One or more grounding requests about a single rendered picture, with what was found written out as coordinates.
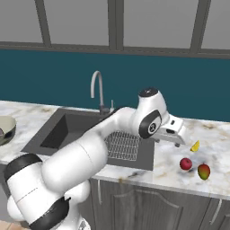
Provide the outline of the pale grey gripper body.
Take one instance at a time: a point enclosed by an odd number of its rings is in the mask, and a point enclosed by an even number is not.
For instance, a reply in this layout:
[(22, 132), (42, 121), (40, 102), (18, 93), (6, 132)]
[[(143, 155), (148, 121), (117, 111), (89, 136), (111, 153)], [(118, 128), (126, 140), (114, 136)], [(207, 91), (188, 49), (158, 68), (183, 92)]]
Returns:
[(174, 144), (185, 145), (187, 139), (187, 131), (182, 127), (179, 132), (171, 129), (160, 128), (155, 134), (154, 139), (160, 139)]

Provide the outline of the dark grey sink basin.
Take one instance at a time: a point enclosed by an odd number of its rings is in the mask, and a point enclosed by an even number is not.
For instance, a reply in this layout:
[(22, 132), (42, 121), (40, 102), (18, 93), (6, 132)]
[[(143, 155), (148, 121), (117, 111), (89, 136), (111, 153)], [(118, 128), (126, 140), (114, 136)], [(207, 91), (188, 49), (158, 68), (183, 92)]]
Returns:
[[(58, 149), (78, 139), (104, 118), (106, 115), (95, 111), (57, 109), (22, 151), (51, 156)], [(152, 138), (140, 138), (136, 161), (130, 162), (108, 157), (107, 164), (152, 171), (154, 169), (154, 150), (155, 141)]]

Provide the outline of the cream bowl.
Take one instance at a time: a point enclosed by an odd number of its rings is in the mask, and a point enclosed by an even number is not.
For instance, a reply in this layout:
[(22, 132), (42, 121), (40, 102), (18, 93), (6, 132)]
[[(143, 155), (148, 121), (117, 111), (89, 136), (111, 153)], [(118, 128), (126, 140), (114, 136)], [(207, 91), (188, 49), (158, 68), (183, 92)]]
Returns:
[(11, 116), (0, 116), (0, 146), (9, 143), (16, 130), (16, 120)]

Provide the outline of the red apple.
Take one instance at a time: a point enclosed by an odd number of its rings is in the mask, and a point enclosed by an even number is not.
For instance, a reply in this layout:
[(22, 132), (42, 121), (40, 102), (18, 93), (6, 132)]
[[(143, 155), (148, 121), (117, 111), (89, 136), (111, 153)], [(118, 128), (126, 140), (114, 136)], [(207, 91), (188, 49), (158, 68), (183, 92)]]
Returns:
[(192, 161), (189, 158), (182, 158), (180, 160), (180, 167), (184, 171), (188, 171), (192, 168)]

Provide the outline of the red green mango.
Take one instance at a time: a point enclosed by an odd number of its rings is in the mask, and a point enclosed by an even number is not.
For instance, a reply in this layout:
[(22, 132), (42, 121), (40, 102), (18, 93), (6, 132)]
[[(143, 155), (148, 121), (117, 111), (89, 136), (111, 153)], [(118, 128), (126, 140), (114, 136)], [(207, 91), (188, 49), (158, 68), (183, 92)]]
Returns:
[(210, 168), (207, 164), (201, 164), (198, 167), (198, 175), (202, 180), (206, 180), (210, 175)]

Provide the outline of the grey cupboard door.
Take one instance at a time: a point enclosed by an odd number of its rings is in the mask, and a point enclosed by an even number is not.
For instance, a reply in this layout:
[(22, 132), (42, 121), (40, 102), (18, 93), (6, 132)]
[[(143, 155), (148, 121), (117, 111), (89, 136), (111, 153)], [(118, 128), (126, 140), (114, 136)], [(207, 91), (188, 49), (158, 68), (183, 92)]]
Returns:
[(219, 199), (209, 198), (201, 205), (203, 214), (199, 230), (230, 230), (230, 200), (222, 200), (221, 209), (213, 225), (211, 225), (209, 221), (216, 211)]
[(122, 182), (91, 180), (96, 230), (199, 230), (208, 198)]

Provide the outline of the silver curved tap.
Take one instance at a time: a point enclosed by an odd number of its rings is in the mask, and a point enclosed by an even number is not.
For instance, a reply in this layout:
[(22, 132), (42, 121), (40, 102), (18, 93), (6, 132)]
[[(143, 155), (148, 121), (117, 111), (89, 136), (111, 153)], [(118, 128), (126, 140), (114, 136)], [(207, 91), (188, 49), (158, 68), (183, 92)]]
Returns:
[(113, 112), (113, 108), (107, 108), (104, 105), (104, 99), (103, 99), (103, 87), (102, 87), (102, 74), (100, 71), (96, 70), (91, 78), (91, 87), (90, 87), (90, 95), (91, 98), (93, 99), (95, 96), (95, 82), (98, 82), (99, 84), (99, 111), (101, 115), (106, 115), (111, 112)]

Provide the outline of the grey window frame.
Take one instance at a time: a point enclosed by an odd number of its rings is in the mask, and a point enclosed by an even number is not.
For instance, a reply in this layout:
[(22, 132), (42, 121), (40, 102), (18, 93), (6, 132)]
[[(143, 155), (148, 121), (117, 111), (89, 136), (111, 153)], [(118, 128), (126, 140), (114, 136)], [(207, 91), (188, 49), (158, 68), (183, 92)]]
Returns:
[(230, 59), (230, 49), (203, 49), (205, 29), (211, 0), (199, 0), (191, 42), (187, 49), (127, 47), (124, 45), (124, 0), (107, 0), (109, 45), (67, 45), (51, 42), (44, 0), (34, 0), (42, 42), (0, 41), (0, 49), (59, 52), (104, 53), (181, 58)]

